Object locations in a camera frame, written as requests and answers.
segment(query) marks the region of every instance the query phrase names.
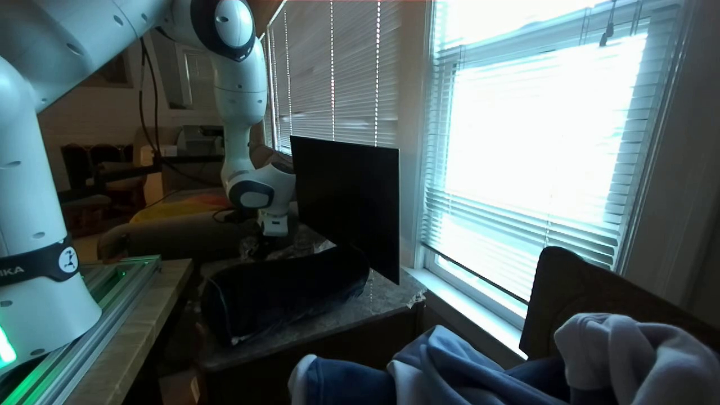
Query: green led light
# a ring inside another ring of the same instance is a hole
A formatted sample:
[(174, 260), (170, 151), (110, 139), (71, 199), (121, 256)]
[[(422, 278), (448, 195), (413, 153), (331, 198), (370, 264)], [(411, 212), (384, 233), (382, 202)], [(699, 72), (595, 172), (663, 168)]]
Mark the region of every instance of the green led light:
[(10, 342), (7, 341), (7, 335), (5, 335), (5, 331), (2, 329), (2, 326), (0, 326), (0, 360), (2, 360), (0, 367), (5, 367), (11, 362), (14, 362), (15, 359), (17, 359), (15, 349), (13, 349)]

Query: window sill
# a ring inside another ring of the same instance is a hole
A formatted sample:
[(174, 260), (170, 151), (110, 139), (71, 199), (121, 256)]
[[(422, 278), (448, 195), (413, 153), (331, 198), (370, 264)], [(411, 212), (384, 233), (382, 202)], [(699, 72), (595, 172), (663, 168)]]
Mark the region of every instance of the window sill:
[(500, 318), (426, 269), (405, 269), (405, 271), (466, 318), (468, 321), (466, 324), (469, 323), (472, 324), (471, 327), (481, 329), (500, 343), (500, 346), (507, 351), (507, 353), (503, 353), (505, 357), (515, 357), (518, 362), (527, 360), (528, 356), (520, 350), (522, 331), (516, 326)]

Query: yellow cloth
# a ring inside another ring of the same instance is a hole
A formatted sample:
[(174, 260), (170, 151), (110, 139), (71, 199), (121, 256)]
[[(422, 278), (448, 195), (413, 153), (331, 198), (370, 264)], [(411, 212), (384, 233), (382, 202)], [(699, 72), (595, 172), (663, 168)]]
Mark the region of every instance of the yellow cloth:
[(136, 213), (130, 220), (130, 223), (154, 221), (156, 219), (172, 218), (181, 215), (206, 213), (208, 211), (222, 210), (223, 208), (225, 207), (222, 205), (206, 204), (195, 201), (161, 202), (160, 204), (153, 205), (152, 207), (148, 207)]

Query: white wall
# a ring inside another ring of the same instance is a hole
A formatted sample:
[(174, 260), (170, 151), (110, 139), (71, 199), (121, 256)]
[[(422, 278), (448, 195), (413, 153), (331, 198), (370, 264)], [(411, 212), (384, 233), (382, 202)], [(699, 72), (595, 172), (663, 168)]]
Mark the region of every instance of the white wall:
[[(145, 36), (148, 52), (157, 69), (157, 61), (150, 35)], [(58, 191), (69, 188), (68, 175), (60, 153), (60, 147), (68, 143), (93, 145), (96, 143), (132, 143), (135, 131), (140, 127), (138, 92), (140, 90), (140, 41), (128, 48), (132, 88), (116, 89), (78, 86), (40, 113), (40, 129), (48, 152), (50, 169), (53, 172)], [(217, 115), (193, 111), (171, 111), (168, 108), (165, 91), (158, 79), (158, 124), (160, 126), (183, 124), (220, 123)], [(146, 67), (143, 87), (145, 97), (145, 123), (153, 126), (153, 84)]]

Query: white robotic arm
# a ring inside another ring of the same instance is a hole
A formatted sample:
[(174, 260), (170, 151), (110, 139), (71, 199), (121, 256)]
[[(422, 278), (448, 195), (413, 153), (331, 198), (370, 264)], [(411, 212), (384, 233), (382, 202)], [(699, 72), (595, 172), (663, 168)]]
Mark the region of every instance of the white robotic arm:
[[(0, 374), (90, 329), (37, 113), (149, 29), (210, 52), (225, 124), (222, 183), (260, 221), (287, 214), (294, 175), (255, 171), (250, 127), (267, 103), (262, 47), (244, 0), (6, 0), (0, 6)], [(283, 233), (282, 224), (273, 230)]]

